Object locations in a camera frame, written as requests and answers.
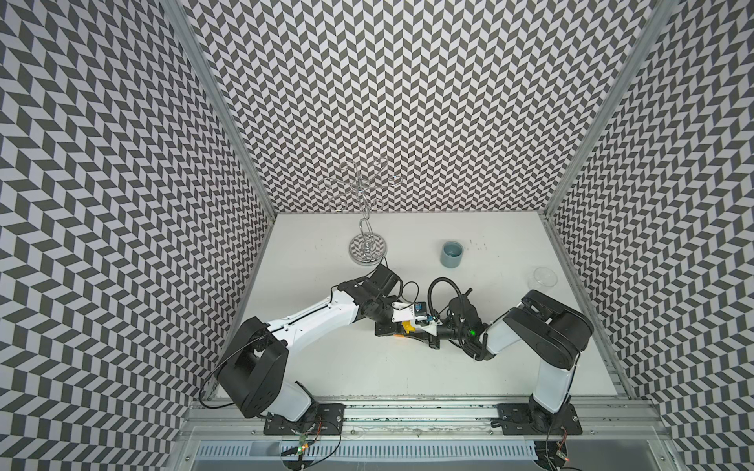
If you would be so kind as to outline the yellow curved lego brick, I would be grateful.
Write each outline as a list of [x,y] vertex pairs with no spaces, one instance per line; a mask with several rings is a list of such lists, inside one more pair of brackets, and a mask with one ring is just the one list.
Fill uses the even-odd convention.
[[410,321],[404,321],[402,323],[402,328],[404,336],[412,336],[416,332],[416,329],[410,324]]

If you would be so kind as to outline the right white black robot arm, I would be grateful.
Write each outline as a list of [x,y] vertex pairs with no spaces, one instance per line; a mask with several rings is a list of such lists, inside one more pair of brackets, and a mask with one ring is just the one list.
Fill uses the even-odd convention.
[[515,343],[525,343],[540,365],[524,426],[544,433],[564,422],[575,369],[593,333],[585,315],[540,290],[530,290],[491,324],[481,322],[469,296],[461,294],[449,303],[449,314],[436,332],[428,335],[428,345],[437,349],[440,341],[452,341],[473,360],[487,361]]

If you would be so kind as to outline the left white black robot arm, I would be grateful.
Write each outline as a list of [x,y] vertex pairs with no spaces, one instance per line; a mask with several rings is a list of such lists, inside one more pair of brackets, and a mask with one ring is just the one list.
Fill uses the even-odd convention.
[[390,321],[392,291],[403,281],[379,267],[369,276],[345,281],[312,306],[274,321],[243,321],[212,375],[245,418],[263,414],[299,422],[315,400],[298,383],[285,380],[292,357],[326,335],[361,319]]

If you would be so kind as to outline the chrome mug tree stand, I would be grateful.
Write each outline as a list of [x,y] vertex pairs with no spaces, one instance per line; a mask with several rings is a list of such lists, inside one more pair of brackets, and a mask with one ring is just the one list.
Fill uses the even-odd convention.
[[372,177],[357,169],[353,178],[326,176],[318,181],[320,188],[345,192],[355,197],[361,219],[359,219],[359,234],[349,242],[348,253],[357,265],[379,265],[387,254],[388,246],[384,237],[375,233],[371,226],[370,195],[373,190],[388,190],[392,186],[398,186],[401,177],[391,167],[392,160],[385,157],[379,160],[379,167]]

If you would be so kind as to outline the grey-blue ceramic cup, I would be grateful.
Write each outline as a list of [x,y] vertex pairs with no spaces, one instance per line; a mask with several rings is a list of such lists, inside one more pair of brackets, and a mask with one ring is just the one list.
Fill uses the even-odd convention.
[[463,260],[463,245],[458,241],[446,241],[441,250],[440,262],[448,269],[455,269],[461,265]]

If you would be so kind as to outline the clear glass cup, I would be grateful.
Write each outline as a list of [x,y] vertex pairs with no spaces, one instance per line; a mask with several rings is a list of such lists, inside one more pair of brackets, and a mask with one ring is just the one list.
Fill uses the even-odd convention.
[[528,275],[527,285],[530,290],[548,292],[555,288],[559,282],[557,274],[547,267],[537,267]]

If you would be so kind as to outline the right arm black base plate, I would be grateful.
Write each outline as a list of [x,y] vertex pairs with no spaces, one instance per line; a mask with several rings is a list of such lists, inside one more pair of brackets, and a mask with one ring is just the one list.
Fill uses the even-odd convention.
[[556,413],[549,412],[535,402],[499,403],[498,418],[494,421],[506,436],[580,436],[583,429],[575,407],[566,403]]

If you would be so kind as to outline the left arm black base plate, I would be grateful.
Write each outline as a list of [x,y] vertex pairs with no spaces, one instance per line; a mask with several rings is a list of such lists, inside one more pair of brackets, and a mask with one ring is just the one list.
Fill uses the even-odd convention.
[[320,435],[339,436],[343,431],[346,406],[343,403],[316,403],[298,421],[290,421],[282,415],[266,417],[265,436]]

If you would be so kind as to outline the aluminium front rail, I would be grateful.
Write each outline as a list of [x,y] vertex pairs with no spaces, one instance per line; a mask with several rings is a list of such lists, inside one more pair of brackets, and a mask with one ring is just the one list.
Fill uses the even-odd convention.
[[[521,439],[522,425],[493,422],[499,418],[498,406],[517,403],[519,396],[504,398],[382,398],[336,402],[345,406],[336,422],[342,425],[345,440],[493,440]],[[617,396],[576,396],[571,400],[575,413],[567,422],[579,425],[580,435],[567,435],[567,441],[667,440],[670,431],[657,409],[646,400],[628,400]],[[178,435],[188,440],[257,440],[290,437],[289,432],[266,424],[262,419],[245,419],[236,409],[203,409],[195,406]]]

